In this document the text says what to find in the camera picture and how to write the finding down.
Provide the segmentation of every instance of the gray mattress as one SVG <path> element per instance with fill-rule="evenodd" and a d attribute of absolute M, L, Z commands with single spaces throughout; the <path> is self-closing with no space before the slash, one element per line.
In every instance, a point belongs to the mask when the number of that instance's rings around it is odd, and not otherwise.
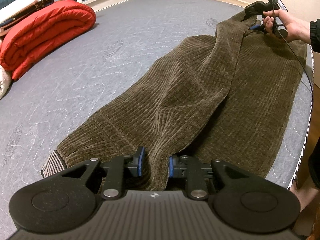
<path fill-rule="evenodd" d="M 0 239 L 15 231 L 11 196 L 41 179 L 49 153 L 100 107 L 119 96 L 152 63 L 192 35 L 243 8 L 213 0 L 129 0 L 97 12 L 92 30 L 35 64 L 0 100 Z M 312 76 L 312 54 L 308 69 Z M 290 187 L 304 149 L 311 95 L 305 74 L 267 179 Z"/>

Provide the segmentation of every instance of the sweater cuff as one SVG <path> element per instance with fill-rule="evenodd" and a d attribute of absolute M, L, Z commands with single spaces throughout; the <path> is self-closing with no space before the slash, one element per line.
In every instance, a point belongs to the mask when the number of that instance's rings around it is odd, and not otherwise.
<path fill-rule="evenodd" d="M 308 167 L 311 179 L 318 189 L 320 189 L 320 153 L 318 152 L 319 143 L 320 140 L 318 140 L 315 150 L 308 160 Z"/>
<path fill-rule="evenodd" d="M 320 52 L 320 44 L 319 44 L 319 28 L 318 26 L 320 25 L 319 19 L 317 22 L 310 22 L 310 40 L 311 40 L 311 47 L 313 51 L 315 52 Z"/>

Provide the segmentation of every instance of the circular pad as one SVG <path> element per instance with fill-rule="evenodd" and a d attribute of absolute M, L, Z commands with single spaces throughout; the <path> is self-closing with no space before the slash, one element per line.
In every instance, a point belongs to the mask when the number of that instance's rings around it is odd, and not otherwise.
<path fill-rule="evenodd" d="M 86 222 L 96 208 L 94 194 L 80 180 L 48 178 L 17 191 L 9 213 L 17 228 L 40 234 L 69 231 Z"/>
<path fill-rule="evenodd" d="M 285 230 L 300 213 L 294 194 L 259 180 L 237 179 L 217 193 L 212 205 L 217 215 L 231 227 L 255 234 Z"/>

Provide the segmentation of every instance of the brown corduroy sweater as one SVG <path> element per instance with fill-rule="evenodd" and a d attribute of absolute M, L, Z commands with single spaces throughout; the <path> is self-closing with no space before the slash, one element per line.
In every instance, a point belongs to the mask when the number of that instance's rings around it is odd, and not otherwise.
<path fill-rule="evenodd" d="M 249 31 L 244 12 L 216 35 L 186 38 L 125 93 L 67 136 L 57 151 L 67 167 L 147 149 L 139 188 L 163 190 L 175 153 L 220 158 L 266 176 L 278 153 L 302 69 L 287 47 Z M 291 43 L 306 61 L 306 44 Z"/>

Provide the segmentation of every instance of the red quilted blanket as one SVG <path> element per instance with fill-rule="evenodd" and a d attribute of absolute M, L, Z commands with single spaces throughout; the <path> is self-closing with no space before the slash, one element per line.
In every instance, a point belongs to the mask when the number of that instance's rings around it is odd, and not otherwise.
<path fill-rule="evenodd" d="M 49 52 L 89 30 L 96 21 L 87 5 L 57 1 L 15 25 L 0 49 L 0 65 L 18 80 Z"/>

